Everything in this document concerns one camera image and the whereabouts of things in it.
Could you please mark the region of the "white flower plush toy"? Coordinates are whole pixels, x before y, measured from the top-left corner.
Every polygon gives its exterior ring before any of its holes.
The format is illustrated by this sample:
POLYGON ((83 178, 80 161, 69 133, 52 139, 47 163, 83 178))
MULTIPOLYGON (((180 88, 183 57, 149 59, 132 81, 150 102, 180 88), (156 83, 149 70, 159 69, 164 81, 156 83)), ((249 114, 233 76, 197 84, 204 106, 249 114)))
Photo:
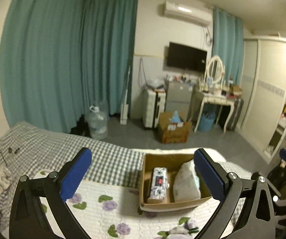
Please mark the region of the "white flower plush toy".
POLYGON ((178 221, 178 226, 170 229, 167 233, 168 235, 176 235, 176 234, 193 235, 197 234, 199 230, 200 228, 195 219, 192 219, 190 217, 182 217, 178 221))

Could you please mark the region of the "grey checked bed sheet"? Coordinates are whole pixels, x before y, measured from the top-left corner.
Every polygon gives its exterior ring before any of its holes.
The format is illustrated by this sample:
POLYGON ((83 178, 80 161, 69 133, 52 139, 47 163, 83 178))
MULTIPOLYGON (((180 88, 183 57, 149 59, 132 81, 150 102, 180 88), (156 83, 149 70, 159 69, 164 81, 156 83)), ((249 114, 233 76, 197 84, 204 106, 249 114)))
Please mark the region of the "grey checked bed sheet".
POLYGON ((83 136, 56 133, 21 122, 0 137, 0 165, 18 178, 34 176, 42 170, 60 169, 82 147, 93 153, 93 166, 85 178, 109 185, 137 188, 145 149, 129 149, 83 136), (18 154, 9 154, 8 148, 20 148, 18 154))

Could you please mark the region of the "dark striped suitcase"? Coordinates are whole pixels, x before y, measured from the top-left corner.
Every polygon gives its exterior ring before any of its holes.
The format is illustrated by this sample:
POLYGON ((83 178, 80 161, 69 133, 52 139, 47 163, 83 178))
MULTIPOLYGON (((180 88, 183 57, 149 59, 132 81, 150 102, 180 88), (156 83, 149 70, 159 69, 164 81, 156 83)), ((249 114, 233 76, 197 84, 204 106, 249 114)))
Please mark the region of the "dark striped suitcase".
POLYGON ((243 108, 243 104, 244 104, 243 98, 238 98, 235 100, 234 110, 233 110, 232 116, 231 116, 231 118, 227 124, 227 130, 228 131, 234 131, 235 130, 237 123, 239 121, 239 118, 240 118, 240 114, 241 114, 241 111, 243 108))

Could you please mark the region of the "pale wet wipes pack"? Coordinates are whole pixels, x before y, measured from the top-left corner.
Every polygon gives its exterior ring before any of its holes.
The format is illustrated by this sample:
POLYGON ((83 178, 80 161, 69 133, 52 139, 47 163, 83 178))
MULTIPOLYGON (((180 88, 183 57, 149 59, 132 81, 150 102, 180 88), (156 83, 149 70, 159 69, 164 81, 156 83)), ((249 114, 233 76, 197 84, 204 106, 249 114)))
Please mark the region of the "pale wet wipes pack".
POLYGON ((174 202, 201 199, 200 179, 196 174, 193 160, 180 167, 174 180, 173 195, 174 202))

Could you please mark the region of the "floral quilted blanket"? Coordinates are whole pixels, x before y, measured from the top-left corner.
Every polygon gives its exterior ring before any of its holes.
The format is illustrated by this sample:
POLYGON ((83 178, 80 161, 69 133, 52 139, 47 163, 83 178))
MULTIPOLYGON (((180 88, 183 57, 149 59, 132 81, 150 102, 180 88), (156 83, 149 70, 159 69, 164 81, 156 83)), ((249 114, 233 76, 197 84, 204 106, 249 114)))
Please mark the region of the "floral quilted blanket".
POLYGON ((137 189, 87 180, 66 203, 91 238, 166 238, 182 217, 195 219, 201 230, 219 205, 210 198, 196 208, 145 212, 137 189))

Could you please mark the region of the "white dressing table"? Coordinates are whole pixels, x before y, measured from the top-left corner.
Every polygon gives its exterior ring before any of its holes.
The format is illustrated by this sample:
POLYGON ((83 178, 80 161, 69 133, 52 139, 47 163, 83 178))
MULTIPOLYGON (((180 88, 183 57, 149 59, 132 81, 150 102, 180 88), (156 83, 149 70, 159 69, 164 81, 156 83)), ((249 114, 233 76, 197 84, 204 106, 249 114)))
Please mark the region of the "white dressing table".
POLYGON ((198 118, 197 118, 197 121, 196 121, 196 124, 194 127, 194 132, 196 132, 198 130, 198 126, 200 124, 200 119, 201 119, 201 115, 202 115, 204 105, 205 104, 213 104, 213 105, 220 105, 221 106, 220 112, 219 112, 219 115, 217 118, 217 123, 220 119, 221 111, 223 110, 223 106, 229 106, 230 107, 230 112, 227 116, 227 119, 225 121, 225 125, 223 128, 223 132, 226 133, 227 124, 228 124, 228 122, 232 116, 233 111, 234 111, 234 99, 231 99, 231 98, 228 98, 228 97, 222 96, 222 95, 216 96, 216 95, 213 95, 210 93, 204 93, 204 92, 200 92, 200 91, 195 91, 193 96, 192 96, 192 99, 201 101, 200 110, 198 113, 198 118))

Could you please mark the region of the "blue laundry basket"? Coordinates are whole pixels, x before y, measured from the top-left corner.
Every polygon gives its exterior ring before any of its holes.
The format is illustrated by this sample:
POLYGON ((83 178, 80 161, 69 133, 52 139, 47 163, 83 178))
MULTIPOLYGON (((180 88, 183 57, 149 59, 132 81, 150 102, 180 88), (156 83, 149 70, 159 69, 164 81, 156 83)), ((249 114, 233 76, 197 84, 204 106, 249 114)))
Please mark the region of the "blue laundry basket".
POLYGON ((200 132, 208 132, 215 121, 215 113, 213 112, 205 112, 201 115, 200 122, 198 125, 198 131, 200 132))

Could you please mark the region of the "white louvred wardrobe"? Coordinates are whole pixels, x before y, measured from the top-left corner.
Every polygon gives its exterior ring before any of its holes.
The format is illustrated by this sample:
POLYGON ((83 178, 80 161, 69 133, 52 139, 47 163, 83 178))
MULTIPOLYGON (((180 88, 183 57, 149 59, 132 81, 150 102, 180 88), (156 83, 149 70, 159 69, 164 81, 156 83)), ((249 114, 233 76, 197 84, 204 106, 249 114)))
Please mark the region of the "white louvred wardrobe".
POLYGON ((244 39, 237 131, 271 162, 286 135, 286 38, 244 39))

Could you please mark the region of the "open cardboard box on bed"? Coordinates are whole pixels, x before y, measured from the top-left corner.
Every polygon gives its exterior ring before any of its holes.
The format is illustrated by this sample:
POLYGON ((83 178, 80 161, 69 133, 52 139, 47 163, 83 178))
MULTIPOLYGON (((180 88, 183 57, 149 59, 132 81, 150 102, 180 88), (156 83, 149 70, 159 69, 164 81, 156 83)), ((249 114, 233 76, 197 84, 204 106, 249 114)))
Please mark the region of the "open cardboard box on bed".
POLYGON ((141 210, 146 212, 170 212, 194 208, 208 201, 212 196, 200 174, 198 174, 200 179, 200 199, 182 202, 174 201, 173 185, 176 175, 181 166, 191 160, 193 160, 193 154, 145 154, 143 157, 139 189, 139 206, 141 210), (167 169, 167 183, 169 184, 169 188, 162 201, 149 199, 153 169, 156 167, 164 167, 167 169))

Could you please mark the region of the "patterned tissue pack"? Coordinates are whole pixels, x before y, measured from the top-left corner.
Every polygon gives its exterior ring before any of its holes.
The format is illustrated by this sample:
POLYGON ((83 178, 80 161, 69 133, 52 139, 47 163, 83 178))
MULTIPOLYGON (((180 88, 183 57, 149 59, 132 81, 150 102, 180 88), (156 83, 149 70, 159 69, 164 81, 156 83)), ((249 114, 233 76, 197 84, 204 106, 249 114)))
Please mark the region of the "patterned tissue pack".
POLYGON ((168 170, 165 167, 155 167, 151 174, 147 203, 162 203, 169 188, 168 170))

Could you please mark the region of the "white oval vanity mirror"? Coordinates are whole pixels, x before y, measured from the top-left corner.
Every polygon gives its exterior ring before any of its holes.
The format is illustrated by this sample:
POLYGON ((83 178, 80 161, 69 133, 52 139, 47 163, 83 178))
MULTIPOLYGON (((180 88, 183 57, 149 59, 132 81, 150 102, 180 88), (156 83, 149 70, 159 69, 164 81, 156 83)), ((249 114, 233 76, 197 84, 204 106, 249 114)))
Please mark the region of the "white oval vanity mirror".
POLYGON ((219 84, 225 75, 225 66, 218 55, 213 56, 206 65, 205 82, 219 84))

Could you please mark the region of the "cardboard box on floor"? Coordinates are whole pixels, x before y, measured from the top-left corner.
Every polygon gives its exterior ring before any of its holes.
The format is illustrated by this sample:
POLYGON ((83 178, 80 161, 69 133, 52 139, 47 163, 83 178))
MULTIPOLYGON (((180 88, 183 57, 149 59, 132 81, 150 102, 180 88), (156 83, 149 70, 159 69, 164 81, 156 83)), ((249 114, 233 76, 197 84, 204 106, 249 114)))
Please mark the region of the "cardboard box on floor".
POLYGON ((191 121, 183 121, 178 113, 179 122, 172 122, 175 112, 163 112, 160 114, 158 132, 162 144, 186 143, 192 129, 191 121))

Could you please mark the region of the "clear water jug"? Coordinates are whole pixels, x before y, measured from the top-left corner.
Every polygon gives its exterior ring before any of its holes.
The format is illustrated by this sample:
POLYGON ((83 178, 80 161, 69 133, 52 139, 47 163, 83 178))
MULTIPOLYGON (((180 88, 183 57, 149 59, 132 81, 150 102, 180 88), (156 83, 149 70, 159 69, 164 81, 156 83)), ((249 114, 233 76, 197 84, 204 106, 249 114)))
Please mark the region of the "clear water jug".
POLYGON ((108 135, 108 116, 98 101, 94 101, 85 115, 90 136, 96 140, 103 140, 108 135))

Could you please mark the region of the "grey mini fridge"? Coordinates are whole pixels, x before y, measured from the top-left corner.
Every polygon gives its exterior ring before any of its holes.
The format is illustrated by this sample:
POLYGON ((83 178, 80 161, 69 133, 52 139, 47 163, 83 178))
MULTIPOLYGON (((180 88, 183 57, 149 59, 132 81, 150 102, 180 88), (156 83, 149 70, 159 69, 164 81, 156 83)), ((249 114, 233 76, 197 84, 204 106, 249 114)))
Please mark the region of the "grey mini fridge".
POLYGON ((177 111, 186 121, 189 113, 193 86, 192 83, 180 83, 178 81, 166 81, 166 112, 177 111))

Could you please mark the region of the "teal curtain right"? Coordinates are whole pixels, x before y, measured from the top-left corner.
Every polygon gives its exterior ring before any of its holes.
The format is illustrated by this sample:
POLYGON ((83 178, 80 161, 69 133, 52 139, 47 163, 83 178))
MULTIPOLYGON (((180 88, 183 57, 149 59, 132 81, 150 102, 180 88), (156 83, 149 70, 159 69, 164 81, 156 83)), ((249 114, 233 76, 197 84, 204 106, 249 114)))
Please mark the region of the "teal curtain right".
POLYGON ((243 21, 218 7, 213 10, 212 55, 219 56, 225 66, 225 81, 239 85, 243 65, 243 21))

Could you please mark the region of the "teal curtain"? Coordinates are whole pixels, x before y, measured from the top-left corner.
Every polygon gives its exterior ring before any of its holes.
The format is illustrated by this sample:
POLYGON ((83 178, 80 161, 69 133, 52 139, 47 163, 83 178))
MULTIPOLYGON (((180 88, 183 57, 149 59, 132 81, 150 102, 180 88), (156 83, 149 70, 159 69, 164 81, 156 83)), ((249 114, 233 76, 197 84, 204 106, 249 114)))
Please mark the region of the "teal curtain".
POLYGON ((121 112, 138 0, 12 0, 0 44, 9 126, 69 132, 93 103, 121 112))
POLYGON ((218 7, 213 10, 212 55, 219 56, 225 66, 225 81, 239 85, 243 65, 243 21, 218 7))

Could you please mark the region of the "white floor mop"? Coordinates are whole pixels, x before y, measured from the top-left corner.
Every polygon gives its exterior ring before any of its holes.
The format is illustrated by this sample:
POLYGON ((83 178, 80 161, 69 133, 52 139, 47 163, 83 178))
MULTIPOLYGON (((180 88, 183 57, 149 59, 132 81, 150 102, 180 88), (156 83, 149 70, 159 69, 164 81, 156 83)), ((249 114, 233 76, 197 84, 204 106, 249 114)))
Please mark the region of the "white floor mop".
POLYGON ((129 85, 129 77, 131 75, 131 67, 128 68, 127 71, 127 77, 126 77, 126 82, 125 82, 125 91, 123 94, 123 100, 121 104, 121 116, 120 116, 120 124, 126 125, 127 124, 127 119, 128 119, 128 103, 127 103, 127 98, 128 98, 128 85, 129 85))

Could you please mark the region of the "white suitcase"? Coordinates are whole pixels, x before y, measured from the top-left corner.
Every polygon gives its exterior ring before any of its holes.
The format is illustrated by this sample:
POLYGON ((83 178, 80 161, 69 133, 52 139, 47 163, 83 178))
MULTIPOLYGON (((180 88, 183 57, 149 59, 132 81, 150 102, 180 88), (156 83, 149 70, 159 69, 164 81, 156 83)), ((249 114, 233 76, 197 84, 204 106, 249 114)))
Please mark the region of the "white suitcase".
POLYGON ((142 121, 145 128, 157 128, 160 114, 164 112, 166 93, 145 88, 143 92, 142 121))

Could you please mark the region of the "white air conditioner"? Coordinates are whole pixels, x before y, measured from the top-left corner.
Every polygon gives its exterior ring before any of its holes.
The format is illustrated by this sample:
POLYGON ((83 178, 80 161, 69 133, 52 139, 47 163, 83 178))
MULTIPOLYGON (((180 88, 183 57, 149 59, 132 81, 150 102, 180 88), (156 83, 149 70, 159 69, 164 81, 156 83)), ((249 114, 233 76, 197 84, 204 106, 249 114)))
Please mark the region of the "white air conditioner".
POLYGON ((170 1, 163 4, 163 15, 168 18, 181 20, 207 27, 213 20, 212 12, 208 9, 194 8, 170 1))

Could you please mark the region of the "teal curtain left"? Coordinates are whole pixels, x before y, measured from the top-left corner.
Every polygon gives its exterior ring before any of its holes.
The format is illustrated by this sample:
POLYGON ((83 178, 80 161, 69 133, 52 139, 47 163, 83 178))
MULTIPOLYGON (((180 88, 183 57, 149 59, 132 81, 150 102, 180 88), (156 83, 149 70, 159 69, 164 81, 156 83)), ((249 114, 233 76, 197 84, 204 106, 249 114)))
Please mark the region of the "teal curtain left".
POLYGON ((138 0, 12 0, 0 44, 9 126, 69 132, 93 103, 121 112, 138 0))

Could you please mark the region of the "black wall television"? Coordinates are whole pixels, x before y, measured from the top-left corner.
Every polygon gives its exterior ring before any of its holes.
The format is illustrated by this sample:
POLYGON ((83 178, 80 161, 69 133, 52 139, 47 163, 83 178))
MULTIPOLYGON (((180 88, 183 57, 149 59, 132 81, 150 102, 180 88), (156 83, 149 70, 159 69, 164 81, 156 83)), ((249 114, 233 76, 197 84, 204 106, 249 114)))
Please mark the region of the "black wall television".
POLYGON ((205 73, 207 51, 187 45, 169 43, 166 64, 169 67, 205 73))

